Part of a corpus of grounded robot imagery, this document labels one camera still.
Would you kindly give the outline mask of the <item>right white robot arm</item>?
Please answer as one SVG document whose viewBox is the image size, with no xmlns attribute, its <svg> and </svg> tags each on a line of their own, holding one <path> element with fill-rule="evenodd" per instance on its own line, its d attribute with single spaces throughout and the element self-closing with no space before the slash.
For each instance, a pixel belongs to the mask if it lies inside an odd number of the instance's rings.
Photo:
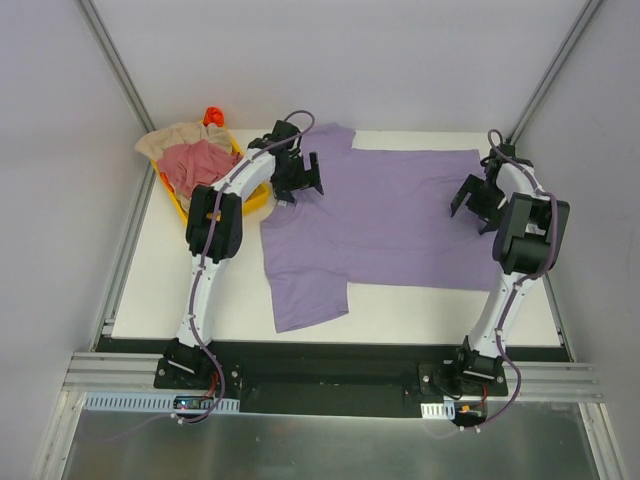
<svg viewBox="0 0 640 480">
<path fill-rule="evenodd" d="M 466 178 L 450 204 L 466 206 L 494 233 L 492 259 L 499 273 L 479 320 L 459 347 L 450 369 L 452 387 L 473 394 L 503 375 L 506 340 L 518 310 L 538 279 L 555 265 L 570 206 L 545 191 L 533 164 L 501 142 L 481 160 L 485 176 Z"/>
</svg>

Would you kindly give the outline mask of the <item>purple t-shirt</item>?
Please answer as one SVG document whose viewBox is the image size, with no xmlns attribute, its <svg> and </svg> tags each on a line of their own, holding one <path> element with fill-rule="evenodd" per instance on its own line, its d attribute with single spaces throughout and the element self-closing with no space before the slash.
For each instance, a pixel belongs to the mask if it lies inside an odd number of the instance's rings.
<svg viewBox="0 0 640 480">
<path fill-rule="evenodd" d="M 302 139 L 322 189 L 279 202 L 261 224 L 275 328 L 286 332 L 349 310 L 352 283 L 488 291 L 493 238 L 469 211 L 450 209 L 475 150 L 362 150 L 328 124 Z"/>
</svg>

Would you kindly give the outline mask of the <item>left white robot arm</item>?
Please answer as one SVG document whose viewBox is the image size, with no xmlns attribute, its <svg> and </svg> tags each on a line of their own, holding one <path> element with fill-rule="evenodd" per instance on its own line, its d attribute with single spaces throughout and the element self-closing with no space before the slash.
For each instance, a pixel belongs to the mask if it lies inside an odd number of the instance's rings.
<svg viewBox="0 0 640 480">
<path fill-rule="evenodd" d="M 185 237 L 191 253 L 191 277 L 185 313 L 176 336 L 158 361 L 157 389 L 223 388 L 225 376 L 211 351 L 213 319 L 219 291 L 232 258 L 243 240 L 243 206 L 265 181 L 276 200 L 295 203 L 294 193 L 314 189 L 323 194 L 318 156 L 304 155 L 300 129 L 291 120 L 305 115 L 296 110 L 278 120 L 271 132 L 254 139 L 238 165 L 210 186 L 194 189 Z"/>
</svg>

